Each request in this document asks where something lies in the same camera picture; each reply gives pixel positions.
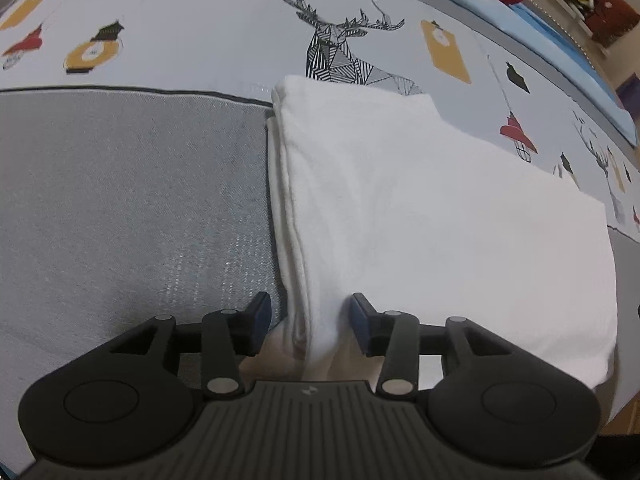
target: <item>silver screw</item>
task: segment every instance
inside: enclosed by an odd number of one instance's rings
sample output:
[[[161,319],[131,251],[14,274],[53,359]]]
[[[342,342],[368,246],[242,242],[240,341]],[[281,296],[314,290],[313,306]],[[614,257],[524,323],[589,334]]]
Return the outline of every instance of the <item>silver screw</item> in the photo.
[[[240,384],[231,377],[216,377],[207,383],[207,390],[215,394],[230,394],[236,391]]]
[[[408,395],[414,390],[414,386],[404,379],[389,379],[382,383],[382,390],[389,395]]]

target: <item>round joint cover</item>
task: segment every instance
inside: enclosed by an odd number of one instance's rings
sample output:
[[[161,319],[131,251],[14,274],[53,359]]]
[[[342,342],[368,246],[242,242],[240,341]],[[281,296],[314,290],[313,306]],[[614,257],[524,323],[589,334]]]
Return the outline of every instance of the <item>round joint cover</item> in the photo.
[[[578,458],[593,442],[598,401],[576,379],[533,359],[474,359],[430,391],[440,436],[485,463],[518,468]]]
[[[53,462],[113,466],[169,445],[190,423],[190,390],[142,355],[86,356],[24,394],[18,421],[36,454]]]

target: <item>yellow lantern print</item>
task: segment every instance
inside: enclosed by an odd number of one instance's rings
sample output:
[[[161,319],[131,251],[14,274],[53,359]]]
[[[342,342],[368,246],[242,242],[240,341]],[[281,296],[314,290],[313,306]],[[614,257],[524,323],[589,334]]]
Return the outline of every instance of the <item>yellow lantern print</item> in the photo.
[[[116,57],[122,49],[118,34],[124,27],[120,22],[101,28],[94,37],[75,47],[65,58],[67,74],[88,74],[99,65]]]
[[[39,6],[44,0],[25,0],[20,7],[14,10],[6,21],[0,25],[0,30],[6,28],[15,27],[24,21],[24,19],[31,14],[37,6]]]

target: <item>deer body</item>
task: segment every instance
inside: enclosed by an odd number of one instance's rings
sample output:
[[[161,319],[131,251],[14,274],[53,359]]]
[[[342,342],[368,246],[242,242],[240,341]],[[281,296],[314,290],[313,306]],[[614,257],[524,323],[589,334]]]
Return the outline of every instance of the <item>deer body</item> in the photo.
[[[344,23],[331,23],[321,19],[318,13],[305,0],[283,0],[297,10],[297,16],[303,22],[315,28],[315,34],[306,50],[306,76],[321,81],[352,83],[375,86],[401,95],[421,94],[422,91],[413,81],[405,77],[385,72],[351,53],[347,38],[362,37],[367,28],[377,30],[396,30],[404,25],[404,20],[391,25],[388,16],[382,12],[383,19],[369,23],[360,10],[360,19],[345,19]]]

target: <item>white cloth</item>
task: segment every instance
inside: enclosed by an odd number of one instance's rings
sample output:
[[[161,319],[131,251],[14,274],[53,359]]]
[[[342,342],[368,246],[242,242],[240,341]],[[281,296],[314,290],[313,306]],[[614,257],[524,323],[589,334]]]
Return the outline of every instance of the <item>white cloth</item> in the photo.
[[[272,97],[289,318],[248,368],[374,380],[380,360],[360,354],[346,317],[362,292],[423,323],[468,317],[587,386],[607,378],[616,277],[600,202],[445,123],[428,95],[288,76]],[[421,362],[421,388],[441,377]]]

